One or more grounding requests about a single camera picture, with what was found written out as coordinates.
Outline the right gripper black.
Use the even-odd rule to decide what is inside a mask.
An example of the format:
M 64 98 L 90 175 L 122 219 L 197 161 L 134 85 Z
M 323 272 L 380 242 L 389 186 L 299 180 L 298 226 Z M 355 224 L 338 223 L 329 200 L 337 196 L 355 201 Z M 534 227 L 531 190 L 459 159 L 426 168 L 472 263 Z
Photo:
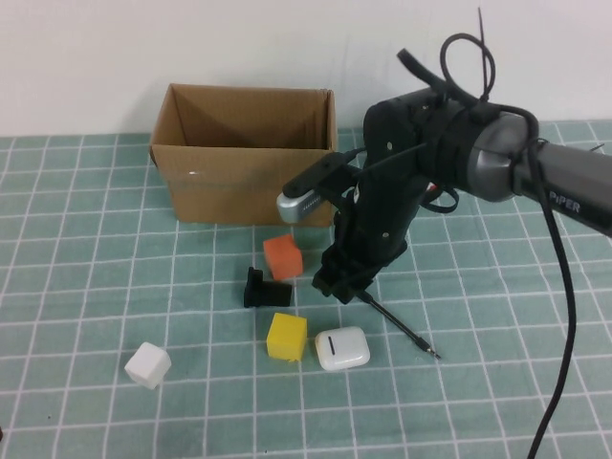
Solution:
M 339 214 L 335 241 L 312 281 L 323 295 L 348 304 L 406 249 L 405 235 L 426 191 L 422 176 L 364 176 L 348 212 Z

